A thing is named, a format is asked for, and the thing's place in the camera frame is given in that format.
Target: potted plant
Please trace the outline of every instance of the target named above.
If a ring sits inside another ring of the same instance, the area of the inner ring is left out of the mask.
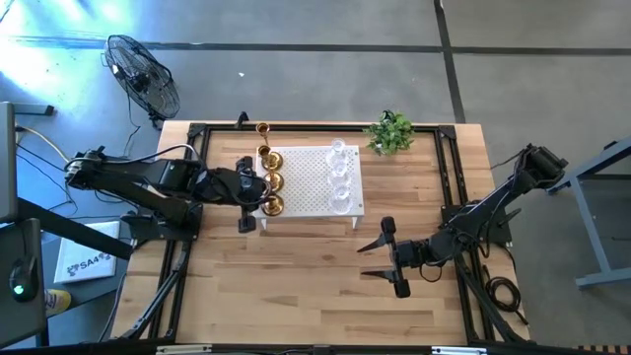
[[[364,132],[371,138],[368,148],[378,155],[393,155],[399,150],[410,149],[414,142],[410,139],[414,129],[412,123],[401,112],[385,110],[379,120],[379,124],[372,124],[365,128]]]

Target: clear glass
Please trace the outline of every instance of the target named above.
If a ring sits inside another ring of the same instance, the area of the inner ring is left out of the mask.
[[[338,175],[335,171],[331,171],[326,177],[326,182],[331,187],[337,187],[339,185],[349,186],[351,184],[351,176],[348,174]]]
[[[350,212],[353,206],[350,187],[343,184],[334,187],[328,204],[335,214],[344,215]]]
[[[334,168],[336,166],[341,166],[343,163],[344,167],[346,167],[348,163],[348,157],[344,152],[344,148],[346,148],[346,142],[344,142],[341,138],[335,138],[331,142],[331,150],[326,154],[326,163],[330,168]]]

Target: sa4 logo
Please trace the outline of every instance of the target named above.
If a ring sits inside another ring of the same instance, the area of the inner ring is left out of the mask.
[[[98,262],[102,261],[102,260],[110,260],[111,259],[111,255],[106,254],[104,252],[99,253],[99,255],[94,256],[94,257],[90,257],[88,259],[86,259],[86,261],[82,261],[79,263],[76,263],[74,265],[70,265],[68,266],[68,268],[66,268],[66,272],[70,275],[70,276],[74,276],[77,274],[77,271],[84,270],[92,265],[97,264]]]

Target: electric fan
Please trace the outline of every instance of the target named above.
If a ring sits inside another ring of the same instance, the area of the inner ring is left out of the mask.
[[[105,44],[107,66],[127,95],[149,113],[154,127],[157,121],[175,117],[179,96],[171,70],[162,65],[135,39],[110,35]]]

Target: white pegboard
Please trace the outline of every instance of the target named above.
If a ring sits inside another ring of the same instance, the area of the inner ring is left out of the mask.
[[[323,147],[272,147],[283,157],[283,166],[278,173],[285,179],[285,185],[278,195],[285,201],[283,212],[276,217],[266,216],[260,208],[252,213],[257,219],[295,218],[295,217],[361,217],[364,216],[364,194],[362,193],[362,171],[359,163],[359,147],[346,146],[348,171],[351,177],[353,207],[344,215],[331,211],[328,200],[331,187],[326,181],[330,167],[326,155],[330,146]],[[264,177],[268,171],[261,164],[261,157],[256,154],[256,174]]]

